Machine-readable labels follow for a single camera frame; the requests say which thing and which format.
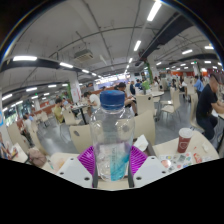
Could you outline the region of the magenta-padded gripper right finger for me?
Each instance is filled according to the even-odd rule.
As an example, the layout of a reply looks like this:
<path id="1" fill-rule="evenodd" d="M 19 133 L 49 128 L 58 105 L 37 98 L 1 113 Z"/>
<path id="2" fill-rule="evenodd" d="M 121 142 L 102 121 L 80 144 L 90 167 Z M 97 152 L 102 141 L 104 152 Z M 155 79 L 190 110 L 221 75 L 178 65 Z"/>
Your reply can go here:
<path id="1" fill-rule="evenodd" d="M 130 151 L 128 184 L 130 188 L 140 188 L 168 175 L 156 156 L 147 156 L 137 147 Z"/>

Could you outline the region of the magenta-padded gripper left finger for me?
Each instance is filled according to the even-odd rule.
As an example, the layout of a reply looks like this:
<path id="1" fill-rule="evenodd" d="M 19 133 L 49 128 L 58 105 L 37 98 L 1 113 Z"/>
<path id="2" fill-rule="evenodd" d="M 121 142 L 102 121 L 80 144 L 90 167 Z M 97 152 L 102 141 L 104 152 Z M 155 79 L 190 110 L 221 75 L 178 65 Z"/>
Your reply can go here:
<path id="1" fill-rule="evenodd" d="M 98 174 L 93 147 L 85 149 L 77 157 L 70 156 L 56 175 L 84 188 L 96 188 Z"/>

